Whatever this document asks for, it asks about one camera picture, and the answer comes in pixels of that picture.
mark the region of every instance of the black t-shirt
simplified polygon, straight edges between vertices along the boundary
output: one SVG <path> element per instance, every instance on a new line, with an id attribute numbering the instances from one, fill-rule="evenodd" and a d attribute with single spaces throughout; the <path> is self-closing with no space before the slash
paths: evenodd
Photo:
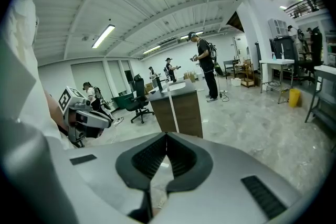
<path id="1" fill-rule="evenodd" d="M 170 63 L 167 63 L 167 64 L 166 64 L 166 69 L 168 70 L 169 75 L 174 75 L 174 70 L 171 70 L 171 69 L 169 68 L 169 66 L 171 66 L 171 64 L 170 64 Z"/>
<path id="2" fill-rule="evenodd" d="M 207 57 L 204 57 L 202 59 L 200 59 L 200 65 L 203 69 L 204 72 L 209 72 L 211 70 L 214 69 L 214 63 L 212 62 L 212 59 L 210 57 L 210 47 L 207 44 L 207 42 L 205 42 L 205 40 L 203 39 L 199 39 L 198 43 L 197 43 L 197 48 L 198 48 L 198 56 L 200 56 L 203 52 L 205 52 L 206 50 L 208 50 L 209 55 Z"/>

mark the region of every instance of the yellow trash can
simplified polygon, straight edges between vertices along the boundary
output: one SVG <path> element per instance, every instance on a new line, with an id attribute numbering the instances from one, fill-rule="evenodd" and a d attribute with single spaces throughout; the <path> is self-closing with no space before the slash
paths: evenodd
<path id="1" fill-rule="evenodd" d="M 298 89 L 289 90 L 289 106 L 295 108 L 298 105 L 301 92 Z"/>

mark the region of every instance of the black cap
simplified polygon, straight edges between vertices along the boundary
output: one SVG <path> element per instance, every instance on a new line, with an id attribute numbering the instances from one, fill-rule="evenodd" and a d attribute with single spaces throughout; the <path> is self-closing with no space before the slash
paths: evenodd
<path id="1" fill-rule="evenodd" d="M 195 32 L 190 32 L 190 33 L 188 34 L 188 39 L 191 39 L 191 35 L 192 35 L 192 34 L 195 34 L 195 35 L 196 35 Z"/>

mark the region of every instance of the staircase railing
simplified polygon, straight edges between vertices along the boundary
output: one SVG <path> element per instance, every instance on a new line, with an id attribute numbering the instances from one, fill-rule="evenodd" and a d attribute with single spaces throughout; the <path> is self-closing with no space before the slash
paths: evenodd
<path id="1" fill-rule="evenodd" d="M 295 3 L 285 9 L 285 13 L 287 13 L 292 19 L 295 19 L 301 17 L 302 15 L 316 12 L 324 8 L 326 8 L 326 5 L 323 0 L 302 0 L 301 2 Z"/>

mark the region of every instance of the polished concrete floor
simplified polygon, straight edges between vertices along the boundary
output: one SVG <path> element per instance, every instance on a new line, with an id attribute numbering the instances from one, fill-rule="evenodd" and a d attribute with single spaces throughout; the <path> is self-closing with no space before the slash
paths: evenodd
<path id="1" fill-rule="evenodd" d="M 207 103 L 206 83 L 196 81 L 202 117 L 203 137 L 206 140 L 238 148 L 285 178 L 302 194 L 317 187 L 328 173 L 334 155 L 333 141 L 311 119 L 304 123 L 307 112 L 277 103 L 278 92 L 259 87 L 234 87 L 230 79 L 220 78 L 221 90 L 227 90 L 228 102 Z M 116 143 L 160 132 L 155 116 L 130 120 L 135 112 L 119 110 L 113 115 L 124 117 L 117 127 L 103 132 L 98 139 L 86 140 L 86 146 Z M 173 179 L 168 158 L 152 179 L 153 207 L 162 207 L 166 200 L 165 186 Z"/>

